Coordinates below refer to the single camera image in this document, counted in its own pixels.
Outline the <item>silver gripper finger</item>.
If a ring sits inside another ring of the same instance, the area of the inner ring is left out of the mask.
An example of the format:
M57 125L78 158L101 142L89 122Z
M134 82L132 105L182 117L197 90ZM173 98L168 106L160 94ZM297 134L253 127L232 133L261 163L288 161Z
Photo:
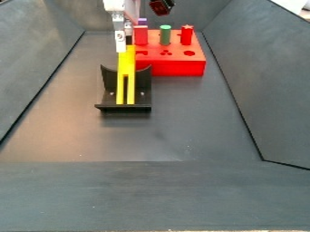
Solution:
M126 52L126 33L125 33L125 17L124 12L114 12L112 15L116 30L117 52Z
M134 34L133 22L130 20L126 20L125 21L126 45L133 44L133 34Z

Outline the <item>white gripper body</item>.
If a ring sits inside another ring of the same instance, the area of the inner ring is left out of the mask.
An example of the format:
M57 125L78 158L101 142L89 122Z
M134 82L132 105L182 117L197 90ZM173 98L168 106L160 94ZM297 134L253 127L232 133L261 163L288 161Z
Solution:
M102 0L114 22L130 20L138 24L141 0Z

